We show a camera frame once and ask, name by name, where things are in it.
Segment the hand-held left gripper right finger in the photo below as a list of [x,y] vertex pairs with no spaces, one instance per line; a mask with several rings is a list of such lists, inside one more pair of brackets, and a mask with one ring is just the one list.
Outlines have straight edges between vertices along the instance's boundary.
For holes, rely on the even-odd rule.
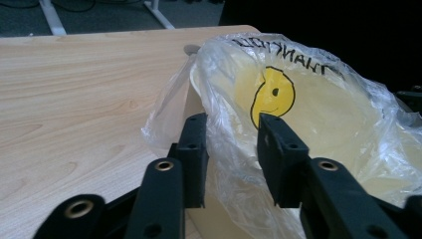
[[274,203],[299,208],[309,148],[281,118],[259,115],[257,154]]

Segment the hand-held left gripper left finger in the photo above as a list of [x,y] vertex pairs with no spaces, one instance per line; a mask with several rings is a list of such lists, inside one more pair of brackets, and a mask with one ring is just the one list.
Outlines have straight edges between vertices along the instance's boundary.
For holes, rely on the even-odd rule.
[[182,163],[184,178],[184,205],[186,208],[205,206],[205,184],[208,165],[206,149],[205,113],[189,117],[184,124],[176,156]]

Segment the white metal stand frame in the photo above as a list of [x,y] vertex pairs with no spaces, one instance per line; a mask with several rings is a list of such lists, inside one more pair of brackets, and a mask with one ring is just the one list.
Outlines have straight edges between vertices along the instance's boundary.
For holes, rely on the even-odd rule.
[[[67,34],[52,0],[37,0],[42,9],[51,33],[54,36],[65,36]],[[159,0],[142,0],[144,7],[161,24],[164,29],[174,29],[170,21],[159,11]]]

